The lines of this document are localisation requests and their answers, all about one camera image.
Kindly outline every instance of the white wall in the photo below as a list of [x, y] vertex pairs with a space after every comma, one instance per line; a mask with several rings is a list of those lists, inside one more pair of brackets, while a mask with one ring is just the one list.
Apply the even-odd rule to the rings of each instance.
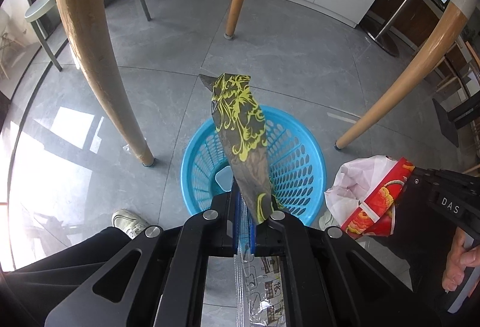
[[1, 6], [10, 16], [6, 32], [25, 46], [38, 42], [32, 26], [25, 21], [25, 12], [29, 7], [27, 0], [4, 0]]

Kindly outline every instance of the metal table pole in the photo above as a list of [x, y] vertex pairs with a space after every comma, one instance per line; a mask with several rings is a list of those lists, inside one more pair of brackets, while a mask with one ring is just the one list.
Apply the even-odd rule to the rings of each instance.
[[398, 9], [385, 20], [383, 25], [379, 28], [378, 23], [372, 18], [365, 16], [360, 22], [360, 27], [371, 37], [375, 43], [387, 51], [390, 55], [397, 57], [399, 55], [397, 45], [387, 33], [394, 24], [397, 17], [405, 10], [405, 8], [412, 2], [412, 0], [404, 0]]

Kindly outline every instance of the perforated basket wall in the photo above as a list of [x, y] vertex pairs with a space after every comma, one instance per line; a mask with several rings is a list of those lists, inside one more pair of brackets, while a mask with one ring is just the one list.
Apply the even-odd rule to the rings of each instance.
[[[322, 152], [308, 129], [289, 114], [262, 106], [266, 118], [270, 179], [277, 199], [311, 224], [323, 203], [326, 168]], [[196, 214], [210, 207], [212, 197], [222, 193], [215, 174], [227, 166], [212, 119], [207, 120], [190, 141], [181, 166], [183, 200]]]

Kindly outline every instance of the beige sneaker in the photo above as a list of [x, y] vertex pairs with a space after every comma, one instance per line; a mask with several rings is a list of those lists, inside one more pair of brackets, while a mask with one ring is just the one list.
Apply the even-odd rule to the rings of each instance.
[[150, 226], [143, 218], [126, 209], [120, 209], [113, 214], [112, 225], [122, 230], [132, 239]]

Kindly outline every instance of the gray tile floor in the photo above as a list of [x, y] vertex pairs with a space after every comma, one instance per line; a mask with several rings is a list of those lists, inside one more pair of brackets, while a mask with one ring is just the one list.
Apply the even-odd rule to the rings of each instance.
[[[237, 38], [227, 41], [230, 0], [146, 2], [150, 22], [138, 0], [117, 0], [106, 13], [125, 88], [158, 164], [144, 168], [122, 148], [67, 46], [58, 58], [64, 70], [47, 73], [15, 156], [10, 227], [17, 268], [92, 236], [119, 208], [166, 229], [183, 224], [189, 214], [179, 186], [182, 156], [210, 117], [200, 73], [250, 74], [261, 104], [289, 112], [313, 133], [328, 187], [342, 163], [374, 154], [405, 156], [421, 167], [470, 165], [441, 135], [425, 82], [350, 146], [334, 149], [408, 64], [411, 50], [398, 39], [401, 55], [392, 58], [360, 29], [306, 7], [245, 0]], [[40, 54], [34, 62], [45, 60]], [[408, 284], [404, 261], [373, 239], [365, 247]], [[205, 303], [205, 325], [234, 323], [231, 260], [210, 259]]]

